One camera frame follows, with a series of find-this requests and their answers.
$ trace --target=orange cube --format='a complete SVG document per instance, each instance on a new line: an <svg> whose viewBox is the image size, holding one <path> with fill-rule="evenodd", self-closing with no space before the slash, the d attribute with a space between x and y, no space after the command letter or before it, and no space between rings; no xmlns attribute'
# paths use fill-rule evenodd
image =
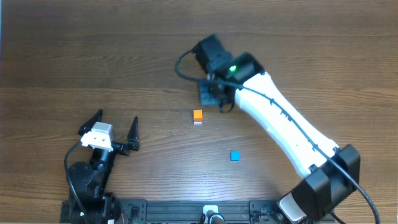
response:
<svg viewBox="0 0 398 224"><path fill-rule="evenodd" d="M203 112L202 112L202 110L194 110L193 111L193 121L194 122L202 122L203 121Z"/></svg>

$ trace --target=wooden table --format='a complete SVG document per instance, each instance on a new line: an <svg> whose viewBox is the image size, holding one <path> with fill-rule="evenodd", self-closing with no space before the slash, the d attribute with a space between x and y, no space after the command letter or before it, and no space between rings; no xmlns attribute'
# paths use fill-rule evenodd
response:
<svg viewBox="0 0 398 224"><path fill-rule="evenodd" d="M63 159L98 109L141 150L117 158L108 191L148 200L277 199L300 181L245 112L202 108L180 54L211 33L251 52L322 133L361 153L361 185L397 221L397 1L4 0L0 61L0 221L58 222ZM204 77L195 59L183 69ZM230 162L230 151L241 151ZM91 150L73 153L87 161ZM373 222L358 192L336 213Z"/></svg>

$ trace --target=wood grain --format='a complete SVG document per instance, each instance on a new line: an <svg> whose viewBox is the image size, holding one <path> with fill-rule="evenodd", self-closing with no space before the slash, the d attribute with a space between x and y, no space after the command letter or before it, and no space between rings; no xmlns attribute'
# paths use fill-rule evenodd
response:
<svg viewBox="0 0 398 224"><path fill-rule="evenodd" d="M277 199L299 181L289 160L239 109L201 108L178 56L217 32L251 52L322 133L361 153L361 185L383 222L398 208L398 2L4 0L0 61L0 222L58 222L63 158L78 127L104 109L141 150L117 158L108 190L148 200ZM203 76L193 57L182 68ZM241 151L240 162L229 152ZM71 163L88 160L74 152ZM372 222L359 193L336 209Z"/></svg>

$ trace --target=green light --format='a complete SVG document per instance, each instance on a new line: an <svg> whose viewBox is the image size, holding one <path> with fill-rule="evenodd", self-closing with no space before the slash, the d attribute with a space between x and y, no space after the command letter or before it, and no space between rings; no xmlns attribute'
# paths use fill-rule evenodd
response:
<svg viewBox="0 0 398 224"><path fill-rule="evenodd" d="M236 71L236 65L232 65L232 66L229 68L229 70L230 70L231 72L235 72L235 71Z"/></svg>

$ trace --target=tabletop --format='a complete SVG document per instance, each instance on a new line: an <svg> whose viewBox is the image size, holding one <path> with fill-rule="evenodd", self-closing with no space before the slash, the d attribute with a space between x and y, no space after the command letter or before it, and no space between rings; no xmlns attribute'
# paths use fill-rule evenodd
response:
<svg viewBox="0 0 398 224"><path fill-rule="evenodd" d="M360 184L382 221L396 222L397 9L388 0L3 1L0 222L59 221L63 159L100 108L118 141L139 117L141 149L116 159L107 186L117 197L278 199L294 188L290 161L249 115L202 107L196 84L174 74L179 55L215 32L234 55L252 53L314 127L356 147ZM182 69L205 77L192 56ZM70 164L90 154L79 148ZM373 222L358 192L336 214Z"/></svg>

